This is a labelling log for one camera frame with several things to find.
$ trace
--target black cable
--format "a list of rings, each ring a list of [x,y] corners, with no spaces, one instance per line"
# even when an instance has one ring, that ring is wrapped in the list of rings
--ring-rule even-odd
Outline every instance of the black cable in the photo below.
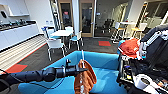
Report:
[[[46,89],[55,89],[55,88],[59,87],[59,86],[62,84],[62,82],[64,81],[64,79],[65,79],[65,78],[63,78],[62,81],[61,81],[57,86],[55,86],[54,88],[48,88],[48,87],[46,87],[46,86],[43,86],[43,85],[40,85],[40,84],[37,84],[37,83],[30,83],[30,84],[34,84],[34,85],[37,85],[37,86],[41,86],[41,87],[46,88]]]

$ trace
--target orange object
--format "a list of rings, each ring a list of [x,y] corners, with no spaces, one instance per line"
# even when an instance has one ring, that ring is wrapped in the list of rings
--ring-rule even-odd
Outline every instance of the orange object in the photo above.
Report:
[[[126,40],[120,45],[121,53],[123,55],[127,55],[129,57],[136,58],[136,52],[139,50],[139,43],[138,39],[133,38],[131,40]]]
[[[89,91],[92,90],[93,85],[97,82],[96,75],[92,69],[92,66],[87,61],[80,60],[78,66],[82,68],[82,61],[84,61],[84,66],[88,70],[78,74],[75,77],[75,94],[89,94]]]

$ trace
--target wall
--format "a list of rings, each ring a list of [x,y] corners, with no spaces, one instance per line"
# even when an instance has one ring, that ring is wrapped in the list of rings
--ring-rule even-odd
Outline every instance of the wall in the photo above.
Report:
[[[102,26],[107,19],[112,19],[113,8],[116,8],[118,5],[126,3],[127,1],[128,0],[125,0],[124,2],[120,2],[120,0],[97,0],[96,13],[101,14],[96,16],[97,26]]]
[[[128,22],[137,22],[145,0],[133,0],[128,15]]]
[[[30,14],[30,20],[37,22],[39,32],[42,34],[41,28],[46,25],[46,21],[54,23],[49,0],[25,0],[25,3]]]
[[[20,21],[20,19],[24,19],[24,20],[30,20],[29,16],[19,16],[19,17],[10,17],[8,16],[5,8],[3,5],[0,5],[0,11],[4,11],[5,14],[7,15],[7,18],[4,18],[1,14],[0,14],[0,20],[3,21],[2,24],[9,24],[9,21],[11,22],[15,22],[16,20]]]

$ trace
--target kitchen cabinet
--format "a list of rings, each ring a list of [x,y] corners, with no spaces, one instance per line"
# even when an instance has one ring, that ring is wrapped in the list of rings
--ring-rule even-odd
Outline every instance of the kitchen cabinet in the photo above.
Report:
[[[0,31],[0,50],[16,45],[38,34],[36,24]]]
[[[19,38],[16,35],[16,30],[15,29],[9,29],[9,30],[5,30],[4,36],[6,37],[6,39],[8,40],[10,46],[15,45],[17,43],[19,43]]]
[[[0,50],[10,46],[9,42],[7,41],[6,37],[3,34],[3,31],[0,31]]]
[[[32,29],[32,31],[33,31],[33,32],[32,32],[32,35],[33,35],[33,36],[35,36],[35,35],[37,35],[37,34],[39,33],[36,24],[32,24],[32,25],[31,25],[31,29]]]
[[[24,0],[6,0],[7,6],[4,6],[9,16],[29,15]]]
[[[29,15],[25,1],[24,0],[15,0],[17,2],[17,5],[20,9],[20,13],[22,15]]]
[[[38,34],[38,29],[36,24],[28,25],[26,28],[27,28],[26,34],[28,38],[31,38]]]
[[[28,38],[26,31],[27,31],[26,26],[15,28],[15,33],[17,37],[19,38],[19,42],[22,42]]]

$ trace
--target doorway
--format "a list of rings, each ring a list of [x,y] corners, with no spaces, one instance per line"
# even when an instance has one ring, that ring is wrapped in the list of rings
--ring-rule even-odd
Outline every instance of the doorway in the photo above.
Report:
[[[93,37],[94,0],[80,0],[80,31],[82,37]]]
[[[58,0],[61,29],[73,27],[72,0]]]

